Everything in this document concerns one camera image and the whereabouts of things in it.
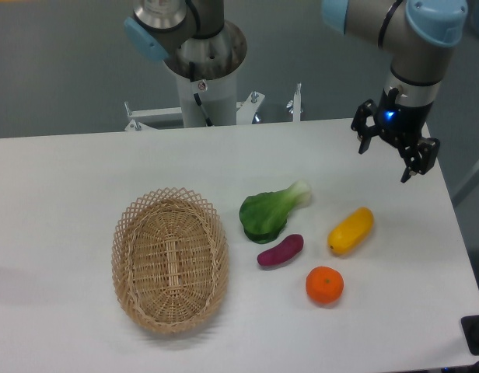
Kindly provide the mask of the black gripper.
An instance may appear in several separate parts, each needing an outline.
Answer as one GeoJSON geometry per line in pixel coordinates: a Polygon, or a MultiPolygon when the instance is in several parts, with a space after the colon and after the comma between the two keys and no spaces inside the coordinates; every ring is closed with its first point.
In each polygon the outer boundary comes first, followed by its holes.
{"type": "Polygon", "coordinates": [[[360,145],[359,154],[364,154],[376,135],[395,148],[399,147],[400,157],[404,160],[405,170],[400,181],[406,183],[412,176],[425,175],[434,165],[440,149],[437,138],[423,138],[421,131],[433,103],[425,106],[404,106],[398,98],[391,102],[387,92],[383,91],[379,105],[372,99],[358,106],[351,122],[351,129],[357,134],[360,145]],[[367,120],[373,118],[373,125],[367,120]]]}

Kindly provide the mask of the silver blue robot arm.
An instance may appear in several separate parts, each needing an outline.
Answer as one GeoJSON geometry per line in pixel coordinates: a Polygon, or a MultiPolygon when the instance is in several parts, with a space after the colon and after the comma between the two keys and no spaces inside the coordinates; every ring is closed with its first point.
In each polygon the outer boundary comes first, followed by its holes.
{"type": "MultiPolygon", "coordinates": [[[[398,150],[403,181],[434,165],[440,143],[421,130],[468,13],[465,1],[325,1],[323,21],[391,53],[378,102],[367,100],[351,129],[365,152],[374,137],[398,150]]],[[[186,127],[238,123],[236,72],[246,57],[242,31],[221,1],[136,1],[124,21],[133,46],[174,74],[186,127]]]]}

